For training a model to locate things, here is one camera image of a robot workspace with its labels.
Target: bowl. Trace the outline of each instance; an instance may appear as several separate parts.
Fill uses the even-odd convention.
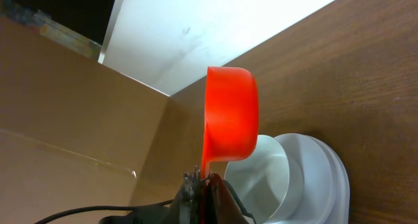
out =
[[[303,194],[303,176],[293,158],[271,136],[259,135],[254,152],[231,161],[225,180],[258,224],[282,221],[297,208]]]

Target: stacked plate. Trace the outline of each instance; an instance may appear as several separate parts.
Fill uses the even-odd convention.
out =
[[[349,182],[340,158],[324,142],[289,133],[275,137],[300,166],[304,193],[298,208],[282,224],[346,224]]]

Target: white wall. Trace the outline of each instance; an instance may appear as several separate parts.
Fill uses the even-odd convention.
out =
[[[172,95],[333,0],[124,0],[104,62]]]

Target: orange plastic scoop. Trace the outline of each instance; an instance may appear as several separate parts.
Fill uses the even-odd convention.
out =
[[[257,142],[259,105],[251,73],[236,67],[208,67],[204,104],[201,176],[212,161],[249,157]]]

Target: brown cardboard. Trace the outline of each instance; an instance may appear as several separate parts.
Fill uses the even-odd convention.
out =
[[[0,223],[128,205],[167,99],[0,18]]]

